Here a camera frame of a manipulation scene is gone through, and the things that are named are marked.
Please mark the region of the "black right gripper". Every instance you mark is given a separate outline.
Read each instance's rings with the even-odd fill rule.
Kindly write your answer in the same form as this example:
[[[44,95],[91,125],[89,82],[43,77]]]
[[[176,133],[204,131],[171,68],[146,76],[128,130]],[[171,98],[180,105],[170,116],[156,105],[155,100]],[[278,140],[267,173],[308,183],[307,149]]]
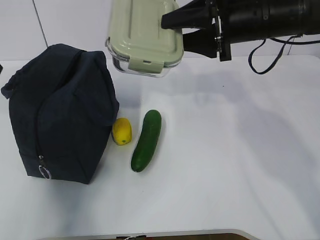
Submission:
[[[230,61],[231,43],[225,33],[228,30],[227,3],[227,0],[192,0],[164,14],[161,18],[161,28],[199,29],[182,35],[184,51],[208,58],[216,58],[219,55],[221,62]]]

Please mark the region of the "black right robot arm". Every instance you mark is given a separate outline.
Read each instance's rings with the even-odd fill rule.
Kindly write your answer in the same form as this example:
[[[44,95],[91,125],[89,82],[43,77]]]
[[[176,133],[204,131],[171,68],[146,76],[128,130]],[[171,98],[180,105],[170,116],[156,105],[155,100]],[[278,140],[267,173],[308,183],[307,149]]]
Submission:
[[[220,61],[232,58],[231,45],[320,32],[318,0],[193,0],[164,14],[161,28],[195,29],[183,35],[187,52]]]

